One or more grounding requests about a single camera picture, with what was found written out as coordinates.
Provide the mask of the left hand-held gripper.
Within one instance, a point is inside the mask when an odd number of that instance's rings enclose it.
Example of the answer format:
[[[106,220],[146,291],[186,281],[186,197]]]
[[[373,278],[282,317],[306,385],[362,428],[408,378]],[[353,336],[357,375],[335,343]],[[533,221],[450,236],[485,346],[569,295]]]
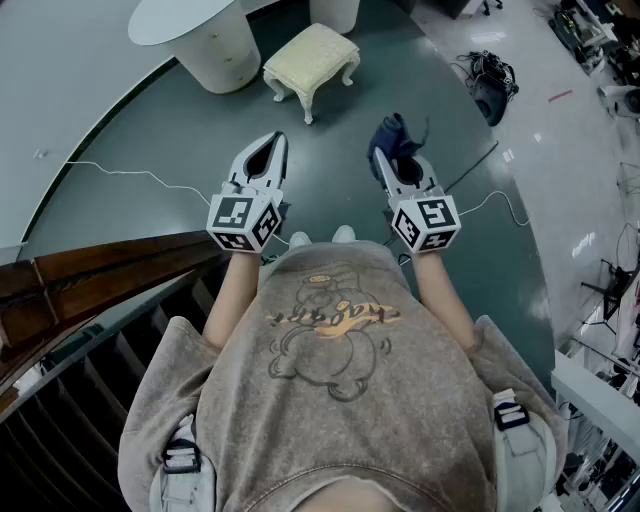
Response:
[[[264,135],[233,160],[229,178],[212,196],[206,230],[226,251],[261,253],[280,227],[282,182],[288,139],[283,132]]]

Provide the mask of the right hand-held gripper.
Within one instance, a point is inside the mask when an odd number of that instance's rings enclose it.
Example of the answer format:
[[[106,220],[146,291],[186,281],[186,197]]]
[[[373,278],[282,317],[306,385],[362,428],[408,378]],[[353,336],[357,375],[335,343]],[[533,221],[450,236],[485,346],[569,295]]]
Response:
[[[404,184],[381,148],[373,151],[378,181],[388,196],[385,217],[390,230],[412,254],[446,249],[461,229],[454,199],[445,195],[432,165],[421,155],[419,184]]]

